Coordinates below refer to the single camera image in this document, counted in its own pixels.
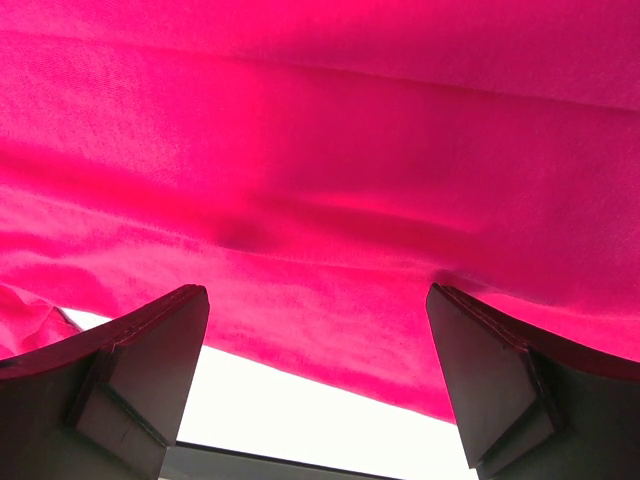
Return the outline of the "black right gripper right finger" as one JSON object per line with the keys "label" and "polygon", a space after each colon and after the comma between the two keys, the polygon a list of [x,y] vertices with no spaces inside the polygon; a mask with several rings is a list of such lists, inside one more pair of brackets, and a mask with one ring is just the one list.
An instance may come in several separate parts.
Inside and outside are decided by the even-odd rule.
{"label": "black right gripper right finger", "polygon": [[639,476],[639,365],[434,284],[426,311],[481,479]]}

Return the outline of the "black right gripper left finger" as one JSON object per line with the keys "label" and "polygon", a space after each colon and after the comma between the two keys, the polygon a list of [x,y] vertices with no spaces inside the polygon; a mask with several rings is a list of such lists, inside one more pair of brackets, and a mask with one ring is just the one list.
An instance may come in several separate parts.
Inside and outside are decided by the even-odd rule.
{"label": "black right gripper left finger", "polygon": [[177,439],[209,316],[182,286],[1,362],[4,479],[156,479]]}

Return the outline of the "pink t-shirt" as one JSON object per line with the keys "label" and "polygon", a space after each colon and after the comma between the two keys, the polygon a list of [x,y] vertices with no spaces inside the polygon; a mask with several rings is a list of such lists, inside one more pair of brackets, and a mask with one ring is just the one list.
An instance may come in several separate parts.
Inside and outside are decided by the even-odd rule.
{"label": "pink t-shirt", "polygon": [[639,356],[635,1],[5,1],[1,354],[183,285],[441,419],[434,283]]}

